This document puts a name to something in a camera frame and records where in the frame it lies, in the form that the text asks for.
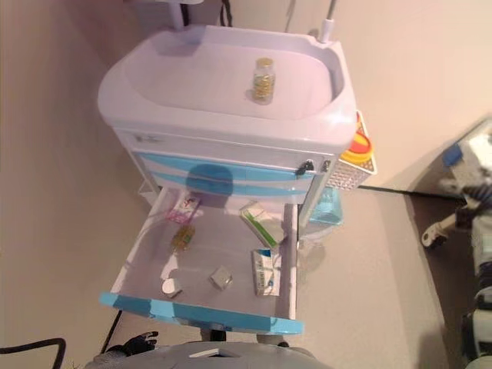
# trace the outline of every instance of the caster wheel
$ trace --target caster wheel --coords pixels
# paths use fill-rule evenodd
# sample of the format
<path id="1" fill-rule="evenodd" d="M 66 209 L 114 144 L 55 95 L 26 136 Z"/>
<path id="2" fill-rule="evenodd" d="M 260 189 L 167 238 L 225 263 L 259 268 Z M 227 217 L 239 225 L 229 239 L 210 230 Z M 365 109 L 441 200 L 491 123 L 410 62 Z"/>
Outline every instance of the caster wheel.
<path id="1" fill-rule="evenodd" d="M 426 249 L 426 250 L 434 250 L 438 246 L 442 246 L 443 244 L 445 244 L 446 241 L 447 241 L 447 238 L 446 237 L 444 237 L 444 236 L 437 236 L 434 240 L 432 240 L 432 242 L 429 245 L 423 244 L 424 245 L 424 249 Z"/>
<path id="2" fill-rule="evenodd" d="M 210 341 L 212 342 L 224 342 L 227 340 L 225 331 L 216 331 L 212 329 L 210 332 Z"/>
<path id="3" fill-rule="evenodd" d="M 427 250 L 433 250 L 438 246 L 441 246 L 447 241 L 447 237 L 443 236 L 441 233 L 437 231 L 437 227 L 435 224 L 431 225 L 425 232 L 422 234 L 421 243 Z"/>

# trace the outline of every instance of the white cart body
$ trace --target white cart body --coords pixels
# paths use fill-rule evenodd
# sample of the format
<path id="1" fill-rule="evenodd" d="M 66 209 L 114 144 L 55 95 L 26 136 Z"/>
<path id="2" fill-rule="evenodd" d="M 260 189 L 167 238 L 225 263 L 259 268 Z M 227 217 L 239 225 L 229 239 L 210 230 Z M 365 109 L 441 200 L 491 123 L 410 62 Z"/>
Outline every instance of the white cart body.
<path id="1" fill-rule="evenodd" d="M 258 105 L 251 99 L 251 83 L 254 62 L 264 56 L 274 60 L 274 99 Z M 158 195 L 111 294 L 103 294 L 101 302 L 200 327 L 299 333 L 302 324 L 294 320 L 298 222 L 309 218 L 331 163 L 356 130 L 340 44 L 214 26 L 160 32 L 108 72 L 98 105 Z M 307 161 L 314 170 L 296 174 Z M 200 192 L 206 199 L 203 216 L 193 220 L 193 245 L 180 261 L 162 250 L 169 249 L 176 230 L 163 219 L 179 191 Z M 280 246 L 278 298 L 254 295 L 251 250 L 261 243 L 238 217 L 250 200 L 281 218 L 289 234 Z M 301 219 L 293 204 L 303 204 Z M 220 264 L 227 267 L 226 261 L 234 283 L 218 293 L 207 273 Z M 159 283 L 175 273 L 185 286 L 171 301 Z M 231 321 L 231 314 L 238 320 Z"/>

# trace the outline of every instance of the blue strip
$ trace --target blue strip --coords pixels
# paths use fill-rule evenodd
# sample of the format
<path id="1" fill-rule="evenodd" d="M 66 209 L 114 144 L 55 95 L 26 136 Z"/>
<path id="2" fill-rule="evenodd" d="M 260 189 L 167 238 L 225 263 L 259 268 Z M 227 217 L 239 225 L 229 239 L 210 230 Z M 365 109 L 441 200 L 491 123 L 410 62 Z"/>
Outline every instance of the blue strip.
<path id="1" fill-rule="evenodd" d="M 239 194 L 243 196 L 290 196 L 306 193 L 306 191 L 300 190 L 286 190 L 283 188 L 275 187 L 249 186 L 247 184 L 237 184 L 234 182 L 213 181 L 194 177 L 182 177 L 180 175 L 167 175 L 165 173 L 157 173 L 156 171 L 153 171 L 152 174 L 167 181 L 173 181 L 175 183 L 179 183 L 180 185 L 184 185 L 192 191 L 205 191 L 212 194 L 224 194 L 226 196 L 229 196 L 231 194 Z"/>
<path id="2" fill-rule="evenodd" d="M 103 293 L 99 302 L 144 317 L 195 327 L 268 334 L 300 334 L 304 330 L 301 321 L 282 317 L 266 317 L 169 301 L 131 298 L 120 294 Z"/>
<path id="3" fill-rule="evenodd" d="M 444 150 L 443 153 L 443 163 L 447 167 L 452 167 L 463 158 L 463 152 L 461 151 L 459 144 L 451 145 L 449 148 Z"/>
<path id="4" fill-rule="evenodd" d="M 140 156 L 167 167 L 189 172 L 195 177 L 204 177 L 221 181 L 295 181 L 300 178 L 313 178 L 313 175 L 311 174 L 296 176 L 292 171 L 226 164 L 217 161 L 177 158 L 174 156 L 147 153 L 140 153 Z"/>

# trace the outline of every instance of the wall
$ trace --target wall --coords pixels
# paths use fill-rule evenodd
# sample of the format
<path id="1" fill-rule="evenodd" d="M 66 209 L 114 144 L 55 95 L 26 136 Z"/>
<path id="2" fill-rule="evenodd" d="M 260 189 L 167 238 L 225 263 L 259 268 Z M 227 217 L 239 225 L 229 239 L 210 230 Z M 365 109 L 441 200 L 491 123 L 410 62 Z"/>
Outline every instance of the wall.
<path id="1" fill-rule="evenodd" d="M 231 4 L 234 26 L 316 34 L 330 2 Z M 491 16 L 488 0 L 337 1 L 334 38 L 379 166 L 366 185 L 439 192 L 443 148 L 492 113 Z"/>
<path id="2" fill-rule="evenodd" d="M 99 292 L 148 211 L 135 195 L 140 175 L 96 107 L 102 76 L 138 42 L 138 26 L 122 0 L 1 5 L 0 346 L 64 337 L 64 367 L 84 367 L 115 316 Z M 54 348 L 0 355 L 0 367 L 47 368 L 54 357 Z"/>

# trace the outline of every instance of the bottle cap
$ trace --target bottle cap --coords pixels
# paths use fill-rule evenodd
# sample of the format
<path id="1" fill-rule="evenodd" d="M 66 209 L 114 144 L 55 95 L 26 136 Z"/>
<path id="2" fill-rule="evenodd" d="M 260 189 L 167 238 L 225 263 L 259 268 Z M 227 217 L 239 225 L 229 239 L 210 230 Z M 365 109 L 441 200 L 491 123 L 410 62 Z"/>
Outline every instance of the bottle cap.
<path id="1" fill-rule="evenodd" d="M 164 280 L 164 283 L 162 284 L 162 292 L 169 298 L 173 298 L 176 296 L 179 292 L 181 292 L 181 286 L 179 285 L 179 282 L 176 280 L 176 278 L 168 278 Z"/>
<path id="2" fill-rule="evenodd" d="M 274 61 L 271 58 L 259 58 L 256 60 L 256 66 L 258 68 L 271 67 L 273 64 L 274 64 Z"/>

